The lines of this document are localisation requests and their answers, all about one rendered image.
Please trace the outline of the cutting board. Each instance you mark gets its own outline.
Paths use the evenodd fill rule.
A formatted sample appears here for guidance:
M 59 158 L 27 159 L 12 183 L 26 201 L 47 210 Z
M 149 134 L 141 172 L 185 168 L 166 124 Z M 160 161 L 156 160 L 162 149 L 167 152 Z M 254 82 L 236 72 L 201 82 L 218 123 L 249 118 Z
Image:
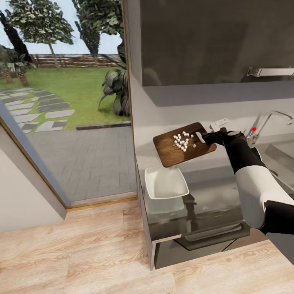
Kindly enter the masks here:
M 216 143 L 206 145 L 206 143 L 201 142 L 196 132 L 199 132 L 202 136 L 208 134 L 202 124 L 200 122 L 196 122 L 182 128 L 157 135 L 152 139 L 163 167 L 167 168 L 177 165 L 216 151 Z M 178 136 L 180 136 L 179 141 L 175 138 Z M 176 141 L 177 143 L 175 143 Z M 185 149 L 184 144 L 180 144 L 180 141 L 183 141 L 183 143 L 187 142 L 187 149 Z M 185 151 L 177 144 L 185 149 Z

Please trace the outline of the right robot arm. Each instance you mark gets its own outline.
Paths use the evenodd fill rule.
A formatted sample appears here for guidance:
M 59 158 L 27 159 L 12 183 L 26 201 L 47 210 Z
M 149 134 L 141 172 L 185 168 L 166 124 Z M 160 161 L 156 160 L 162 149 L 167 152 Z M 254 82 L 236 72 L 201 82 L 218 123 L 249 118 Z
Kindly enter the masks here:
M 241 131 L 219 128 L 227 122 L 222 118 L 210 124 L 212 131 L 203 140 L 225 147 L 246 223 L 260 230 L 294 266 L 294 200 L 268 171 L 257 149 L 249 148 Z

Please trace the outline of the bowl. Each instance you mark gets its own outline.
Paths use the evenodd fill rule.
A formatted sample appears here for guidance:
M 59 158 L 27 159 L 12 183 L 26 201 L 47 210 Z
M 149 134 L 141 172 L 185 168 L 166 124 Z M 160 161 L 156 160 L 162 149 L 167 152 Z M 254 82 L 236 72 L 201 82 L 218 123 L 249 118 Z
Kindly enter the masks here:
M 189 194 L 182 172 L 176 166 L 155 166 L 145 169 L 148 194 L 153 200 L 167 200 Z

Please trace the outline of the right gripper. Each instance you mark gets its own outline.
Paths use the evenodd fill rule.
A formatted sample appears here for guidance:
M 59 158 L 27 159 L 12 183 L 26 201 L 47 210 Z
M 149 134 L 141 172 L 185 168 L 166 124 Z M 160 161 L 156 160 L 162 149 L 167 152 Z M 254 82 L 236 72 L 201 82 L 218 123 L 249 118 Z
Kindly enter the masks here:
M 220 128 L 219 131 L 217 131 L 216 133 L 208 133 L 207 135 L 203 136 L 203 140 L 205 141 L 206 145 L 211 145 L 213 143 L 218 143 L 217 141 L 217 137 L 221 134 L 221 133 L 226 132 L 226 128 Z

